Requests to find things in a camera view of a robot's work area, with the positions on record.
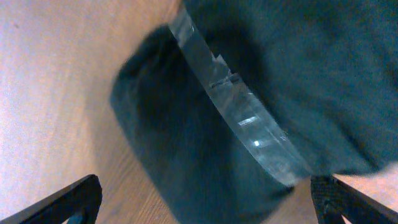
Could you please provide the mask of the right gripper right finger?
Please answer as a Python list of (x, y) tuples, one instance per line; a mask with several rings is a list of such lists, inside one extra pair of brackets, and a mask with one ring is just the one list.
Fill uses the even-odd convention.
[(397, 224), (397, 212), (333, 176), (312, 177), (310, 190), (319, 224)]

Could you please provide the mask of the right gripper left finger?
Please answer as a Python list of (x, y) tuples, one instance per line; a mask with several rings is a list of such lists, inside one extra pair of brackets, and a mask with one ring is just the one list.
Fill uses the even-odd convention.
[(101, 202), (102, 188), (99, 178), (97, 175), (90, 174), (1, 220), (1, 224), (95, 224)]

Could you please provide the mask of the black garment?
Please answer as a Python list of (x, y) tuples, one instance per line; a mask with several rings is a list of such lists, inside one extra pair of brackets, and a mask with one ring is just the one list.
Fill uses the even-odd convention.
[(366, 175), (397, 162), (396, 1), (184, 1), (217, 57), (265, 106), (281, 138), (252, 144), (230, 129), (168, 25), (115, 79), (111, 105), (136, 157), (180, 223), (260, 223), (291, 192), (271, 176)]

